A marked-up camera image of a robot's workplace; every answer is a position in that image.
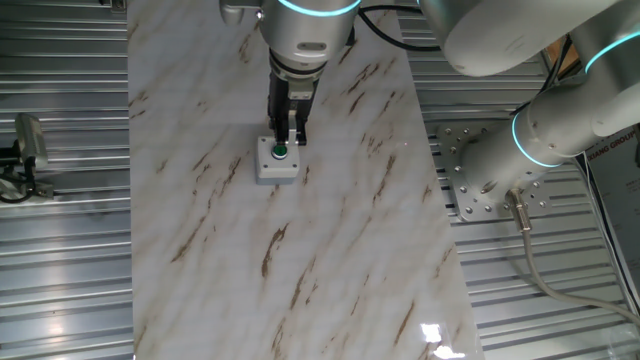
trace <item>cable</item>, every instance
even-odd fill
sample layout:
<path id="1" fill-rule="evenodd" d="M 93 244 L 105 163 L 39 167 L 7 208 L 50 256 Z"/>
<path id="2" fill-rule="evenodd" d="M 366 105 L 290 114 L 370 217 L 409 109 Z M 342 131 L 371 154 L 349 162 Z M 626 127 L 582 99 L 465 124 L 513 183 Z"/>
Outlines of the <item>cable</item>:
<path id="1" fill-rule="evenodd" d="M 378 35 L 382 40 L 388 42 L 391 45 L 397 46 L 401 49 L 407 51 L 422 51 L 422 52 L 435 52 L 440 51 L 439 46 L 414 46 L 405 44 L 401 41 L 398 41 L 391 36 L 385 34 L 382 30 L 380 30 L 369 17 L 366 15 L 369 11 L 377 11 L 377 10 L 395 10 L 395 11 L 406 11 L 414 14 L 422 15 L 422 11 L 418 8 L 410 7 L 410 6 L 400 6 L 400 5 L 375 5 L 375 6 L 367 6 L 358 9 L 358 15 L 362 18 L 362 21 L 373 31 L 376 35 Z"/>
<path id="2" fill-rule="evenodd" d="M 638 304 L 638 299 L 636 297 L 637 290 L 634 290 L 635 287 L 629 283 L 628 278 L 625 276 L 625 266 L 623 265 L 622 260 L 620 260 L 620 256 L 618 256 L 618 245 L 613 240 L 613 234 L 611 231 L 611 226 L 609 225 L 609 221 L 604 216 L 606 211 L 600 197 L 598 186 L 595 183 L 595 179 L 593 179 L 593 173 L 590 171 L 588 159 L 587 157 L 584 157 L 584 163 L 582 163 L 580 162 L 580 157 L 576 156 L 574 160 L 576 162 L 576 166 L 578 166 L 582 170 L 582 175 L 586 175 L 585 181 L 587 181 L 588 183 L 590 200 L 593 201 L 594 204 L 593 210 L 598 223 L 598 229 L 602 231 L 604 239 L 608 245 L 609 254 L 613 258 L 613 260 L 615 260 L 617 271 L 620 274 L 619 281 L 624 285 L 624 289 L 627 293 L 626 296 L 629 301 L 632 302 L 632 305 L 636 310 L 639 310 L 640 304 Z"/>
<path id="3" fill-rule="evenodd" d="M 19 199 L 8 199 L 8 198 L 0 195 L 0 202 L 7 203 L 7 204 L 20 204 L 20 203 L 23 203 L 23 202 L 31 199 L 31 197 L 33 195 L 35 195 L 35 193 L 36 193 L 36 179 L 35 179 L 35 176 L 33 175 L 33 168 L 35 167 L 35 162 L 36 162 L 35 158 L 33 158 L 33 157 L 28 158 L 27 161 L 25 161 L 25 164 L 24 164 L 24 170 L 25 170 L 25 173 L 26 173 L 25 177 L 27 178 L 26 181 L 24 181 L 24 182 L 22 180 L 15 181 L 15 183 L 31 184 L 31 189 L 28 189 L 27 193 L 23 197 L 21 197 Z"/>
<path id="4" fill-rule="evenodd" d="M 545 79 L 544 84 L 542 85 L 542 87 L 540 88 L 540 90 L 538 91 L 538 94 L 536 94 L 536 96 L 538 96 L 538 95 L 542 94 L 543 92 L 547 91 L 549 89 L 549 87 L 551 86 L 551 84 L 553 84 L 553 82 L 558 78 L 558 74 L 560 73 L 560 69 L 562 68 L 562 64 L 564 63 L 564 59 L 567 57 L 567 54 L 569 53 L 569 50 L 571 49 L 571 45 L 573 45 L 573 40 L 571 40 L 571 37 L 569 35 L 566 35 L 565 39 L 564 39 L 564 42 L 562 43 L 562 50 L 560 51 L 560 54 L 558 55 L 558 59 L 553 64 L 553 67 L 549 71 L 549 75 L 547 75 L 547 78 Z M 529 105 L 529 104 L 531 104 L 531 100 L 529 100 L 526 103 L 518 106 L 515 110 L 513 110 L 511 112 L 511 115 L 513 116 L 513 115 L 518 114 L 520 111 L 522 111 L 522 109 L 527 107 L 527 105 Z"/>
<path id="5" fill-rule="evenodd" d="M 522 233 L 522 239 L 524 240 L 524 253 L 527 258 L 527 265 L 529 266 L 529 271 L 531 272 L 531 276 L 537 283 L 540 290 L 545 292 L 547 295 L 552 298 L 564 302 L 569 302 L 573 304 L 583 305 L 583 306 L 595 306 L 607 310 L 611 310 L 616 312 L 625 318 L 631 320 L 636 326 L 640 327 L 640 317 L 635 315 L 629 310 L 623 309 L 622 307 L 615 305 L 613 303 L 582 297 L 582 296 L 573 296 L 561 293 L 552 289 L 547 283 L 544 282 L 542 276 L 538 272 L 538 268 L 536 267 L 536 263 L 533 258 L 533 246 L 531 245 L 531 226 L 522 226 L 522 224 L 530 224 L 529 222 L 529 214 L 527 208 L 525 206 L 524 200 L 520 196 L 519 190 L 512 190 L 507 193 L 509 198 L 509 202 L 512 204 L 511 209 L 514 215 L 514 219 L 518 224 L 518 229 Z"/>
<path id="6" fill-rule="evenodd" d="M 544 291 L 547 295 L 560 301 L 570 302 L 570 303 L 584 305 L 584 306 L 596 306 L 599 308 L 617 312 L 618 314 L 631 320 L 636 326 L 640 327 L 640 317 L 638 317 L 637 315 L 635 315 L 629 310 L 621 308 L 618 305 L 615 305 L 607 301 L 586 298 L 582 296 L 573 296 L 573 295 L 563 294 L 549 287 L 549 285 L 547 285 L 547 283 L 545 283 L 542 277 L 540 276 L 540 273 L 538 273 L 536 264 L 533 261 L 533 246 L 531 246 L 530 230 L 524 230 L 522 232 L 522 238 L 524 239 L 524 252 L 525 252 L 525 255 L 527 256 L 527 265 L 529 265 L 531 276 L 533 276 L 533 278 L 535 279 L 536 283 L 538 284 L 538 287 L 542 291 Z"/>

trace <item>black cable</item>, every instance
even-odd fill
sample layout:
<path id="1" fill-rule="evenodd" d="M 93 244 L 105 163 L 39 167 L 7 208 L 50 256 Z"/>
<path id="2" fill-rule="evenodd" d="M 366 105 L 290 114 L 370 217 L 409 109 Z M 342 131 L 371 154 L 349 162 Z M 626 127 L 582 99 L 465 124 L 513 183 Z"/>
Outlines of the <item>black cable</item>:
<path id="1" fill-rule="evenodd" d="M 618 268 L 622 272 L 620 274 L 620 280 L 622 281 L 624 287 L 626 288 L 627 292 L 629 293 L 629 298 L 630 298 L 630 300 L 632 302 L 632 305 L 634 305 L 636 309 L 640 310 L 640 304 L 638 303 L 638 299 L 636 299 L 636 297 L 634 296 L 634 292 L 631 290 L 631 284 L 629 284 L 629 280 L 627 279 L 627 277 L 624 276 L 624 273 L 623 273 L 624 266 L 622 264 L 622 260 L 618 256 L 618 251 L 619 250 L 616 248 L 616 244 L 613 241 L 613 231 L 612 231 L 611 224 L 609 224 L 609 221 L 607 220 L 607 217 L 604 216 L 604 214 L 606 213 L 606 209 L 604 207 L 604 202 L 602 201 L 602 197 L 600 195 L 600 190 L 598 189 L 598 185 L 596 184 L 596 180 L 595 180 L 593 171 L 587 170 L 587 167 L 589 166 L 589 164 L 585 161 L 584 156 L 578 155 L 578 156 L 575 157 L 575 159 L 576 159 L 580 169 L 585 174 L 585 177 L 588 175 L 587 181 L 591 184 L 591 191 L 593 192 L 593 197 L 594 197 L 594 200 L 596 202 L 596 206 L 598 207 L 598 210 L 600 211 L 600 215 L 602 215 L 601 219 L 602 219 L 602 224 L 604 225 L 604 229 L 603 230 L 607 235 L 604 238 L 609 243 L 609 246 L 611 246 L 612 255 L 613 255 L 612 258 L 616 261 L 616 263 L 618 265 Z"/>
<path id="2" fill-rule="evenodd" d="M 400 5 L 374 5 L 374 6 L 367 6 L 367 7 L 362 7 L 360 9 L 358 9 L 358 15 L 360 16 L 360 18 L 362 18 L 362 21 L 364 21 L 364 23 L 371 29 L 371 31 L 373 31 L 382 40 L 388 42 L 391 45 L 397 46 L 397 47 L 399 47 L 401 49 L 404 49 L 404 50 L 407 50 L 407 51 L 422 51 L 422 52 L 440 51 L 440 47 L 439 46 L 414 46 L 414 45 L 409 45 L 409 44 L 405 44 L 405 43 L 403 43 L 401 41 L 398 41 L 398 40 L 392 38 L 391 36 L 385 34 L 366 15 L 366 13 L 368 13 L 369 11 L 377 11 L 377 10 L 406 11 L 406 12 L 415 13 L 415 14 L 421 14 L 422 15 L 422 11 L 420 9 L 414 8 L 414 7 L 410 7 L 410 6 L 400 6 Z"/>
<path id="3" fill-rule="evenodd" d="M 564 45 L 562 46 L 562 50 L 560 51 L 560 54 L 558 55 L 558 59 L 553 64 L 553 67 L 549 71 L 549 75 L 547 75 L 547 78 L 544 81 L 544 84 L 542 85 L 542 87 L 540 88 L 540 90 L 538 91 L 538 94 L 536 94 L 536 96 L 538 96 L 538 95 L 542 94 L 543 92 L 547 91 L 549 89 L 549 87 L 551 86 L 551 84 L 553 84 L 553 82 L 558 78 L 558 74 L 560 73 L 560 69 L 562 68 L 562 63 L 564 62 L 564 59 L 567 57 L 567 54 L 569 53 L 569 50 L 571 49 L 571 45 L 572 44 L 573 44 L 573 41 L 571 40 L 571 37 L 569 35 L 567 35 L 566 36 L 566 40 L 564 42 Z M 518 106 L 509 115 L 511 115 L 511 116 L 516 115 L 517 113 L 522 111 L 522 109 L 527 107 L 529 104 L 531 104 L 531 100 L 529 100 L 526 103 Z"/>
<path id="4" fill-rule="evenodd" d="M 25 173 L 26 173 L 25 177 L 27 178 L 24 183 L 26 183 L 26 184 L 30 183 L 31 184 L 31 189 L 28 189 L 27 193 L 23 197 L 21 197 L 19 199 L 8 199 L 8 198 L 5 198 L 4 196 L 0 195 L 0 202 L 7 203 L 7 204 L 20 204 L 20 203 L 23 203 L 23 202 L 31 199 L 31 197 L 33 195 L 35 195 L 35 193 L 36 193 L 36 179 L 35 179 L 35 176 L 33 175 L 33 168 L 36 165 L 35 163 L 36 163 L 35 158 L 34 157 L 30 157 L 29 159 L 27 159 L 27 161 L 25 161 L 25 164 L 24 164 L 24 170 L 25 170 Z"/>

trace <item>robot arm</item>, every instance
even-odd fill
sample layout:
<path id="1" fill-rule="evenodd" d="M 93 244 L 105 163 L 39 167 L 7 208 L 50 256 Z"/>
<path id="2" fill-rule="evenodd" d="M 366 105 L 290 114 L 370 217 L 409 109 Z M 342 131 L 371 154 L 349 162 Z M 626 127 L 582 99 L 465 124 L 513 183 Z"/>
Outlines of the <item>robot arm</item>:
<path id="1" fill-rule="evenodd" d="M 640 110 L 634 100 L 640 96 L 637 0 L 418 3 L 447 60 L 466 75 L 508 70 L 572 30 L 582 59 L 590 59 L 585 81 L 542 93 L 511 126 L 481 135 L 463 149 L 460 165 L 479 198 L 501 203 L 508 190 L 528 187 L 535 179 L 531 174 L 548 171 L 599 136 L 636 121 L 631 115 Z M 297 169 L 291 167 L 297 167 L 297 146 L 307 141 L 305 123 L 318 81 L 325 64 L 353 37 L 359 5 L 360 0 L 220 0 L 228 24 L 240 22 L 244 9 L 256 10 L 270 47 L 268 112 L 274 137 L 268 147 L 258 142 L 259 153 L 271 152 L 258 154 L 259 180 L 295 178 Z"/>

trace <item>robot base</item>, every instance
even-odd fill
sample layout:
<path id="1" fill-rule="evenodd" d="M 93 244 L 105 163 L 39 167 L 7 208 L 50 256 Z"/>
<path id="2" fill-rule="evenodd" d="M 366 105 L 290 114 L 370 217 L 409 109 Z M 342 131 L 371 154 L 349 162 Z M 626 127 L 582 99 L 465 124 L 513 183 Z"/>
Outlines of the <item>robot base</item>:
<path id="1" fill-rule="evenodd" d="M 297 145 L 287 145 L 287 156 L 278 160 L 271 155 L 276 145 L 273 136 L 258 138 L 256 151 L 256 182 L 258 185 L 289 185 L 298 176 L 300 154 Z"/>
<path id="2" fill-rule="evenodd" d="M 456 213 L 463 221 L 490 221 L 510 219 L 512 217 L 509 204 L 493 203 L 483 199 L 483 196 L 472 189 L 465 177 L 462 153 L 465 145 L 487 131 L 491 131 L 488 124 L 461 124 L 441 126 L 437 136 L 440 142 L 442 164 L 449 178 L 453 190 L 453 201 Z M 549 215 L 552 212 L 551 201 L 547 187 L 541 179 L 531 179 L 531 186 L 522 193 L 529 214 L 534 216 Z"/>

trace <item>blue led ring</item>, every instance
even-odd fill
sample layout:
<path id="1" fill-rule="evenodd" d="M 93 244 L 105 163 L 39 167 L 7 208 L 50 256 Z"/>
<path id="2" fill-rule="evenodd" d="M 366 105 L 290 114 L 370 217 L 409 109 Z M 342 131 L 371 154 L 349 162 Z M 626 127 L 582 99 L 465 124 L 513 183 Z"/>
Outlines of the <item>blue led ring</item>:
<path id="1" fill-rule="evenodd" d="M 293 4 L 287 0 L 278 0 L 280 1 L 280 3 L 286 7 L 288 7 L 289 9 L 295 11 L 295 12 L 299 12 L 300 14 L 304 14 L 304 15 L 309 15 L 309 16 L 315 16 L 315 17 L 332 17 L 332 16 L 338 16 L 338 15 L 342 15 L 342 14 L 346 14 L 349 11 L 355 9 L 356 7 L 358 7 L 358 5 L 360 5 L 360 2 L 362 0 L 356 0 L 356 2 L 354 2 L 353 4 L 344 7 L 342 9 L 338 9 L 338 10 L 332 10 L 332 11 L 319 11 L 319 10 L 311 10 L 311 9 L 305 9 L 301 6 L 298 6 L 296 4 Z"/>
<path id="2" fill-rule="evenodd" d="M 599 53 L 596 54 L 596 56 L 594 56 L 591 60 L 589 60 L 589 63 L 587 64 L 587 66 L 584 68 L 584 72 L 585 73 L 589 73 L 589 68 L 591 67 L 591 65 L 593 65 L 593 63 L 596 62 L 596 60 L 598 60 L 599 58 L 601 58 L 604 54 L 608 53 L 609 51 L 613 50 L 613 48 L 615 48 L 616 46 L 625 43 L 631 39 L 637 38 L 638 36 L 640 36 L 640 31 L 635 32 L 631 35 L 627 35 L 625 37 L 623 37 L 622 39 L 614 42 L 613 44 L 607 46 L 606 48 L 600 50 Z"/>
<path id="3" fill-rule="evenodd" d="M 540 166 L 544 166 L 544 167 L 558 167 L 562 164 L 558 164 L 558 165 L 549 165 L 549 164 L 545 164 L 545 163 L 541 163 L 540 161 L 534 159 L 533 157 L 531 157 L 531 155 L 527 154 L 526 151 L 524 151 L 524 148 L 522 148 L 522 145 L 520 145 L 520 142 L 518 141 L 518 138 L 516 137 L 516 120 L 518 120 L 518 116 L 520 114 L 516 115 L 513 118 L 513 125 L 511 125 L 511 132 L 513 133 L 513 141 L 516 142 L 516 146 L 518 146 L 518 149 L 520 149 L 520 152 L 522 152 L 522 154 L 524 154 L 524 156 L 527 157 L 527 159 L 531 160 L 533 163 L 538 164 Z"/>

